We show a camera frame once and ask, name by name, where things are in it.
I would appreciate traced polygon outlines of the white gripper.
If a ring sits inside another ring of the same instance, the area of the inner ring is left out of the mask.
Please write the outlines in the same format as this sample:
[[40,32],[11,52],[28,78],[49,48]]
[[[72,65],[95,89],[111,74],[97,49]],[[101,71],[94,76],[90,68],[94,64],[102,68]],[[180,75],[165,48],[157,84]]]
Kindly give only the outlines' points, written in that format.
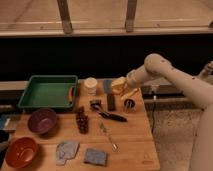
[[126,78],[119,77],[111,82],[111,91],[114,94],[122,94],[122,99],[127,99],[133,96],[135,93],[139,91],[139,87],[142,86],[143,83],[150,80],[151,76],[146,71],[144,65],[140,66],[137,69],[133,69],[130,71]]

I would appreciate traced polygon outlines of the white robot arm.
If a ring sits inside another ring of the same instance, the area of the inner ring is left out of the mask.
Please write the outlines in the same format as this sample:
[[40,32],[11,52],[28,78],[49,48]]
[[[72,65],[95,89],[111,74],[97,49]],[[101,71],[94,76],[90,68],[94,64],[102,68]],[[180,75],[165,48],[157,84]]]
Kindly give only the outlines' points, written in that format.
[[144,64],[112,81],[111,90],[122,100],[147,81],[164,77],[203,110],[194,140],[189,171],[213,171],[213,85],[172,66],[159,54],[149,54]]

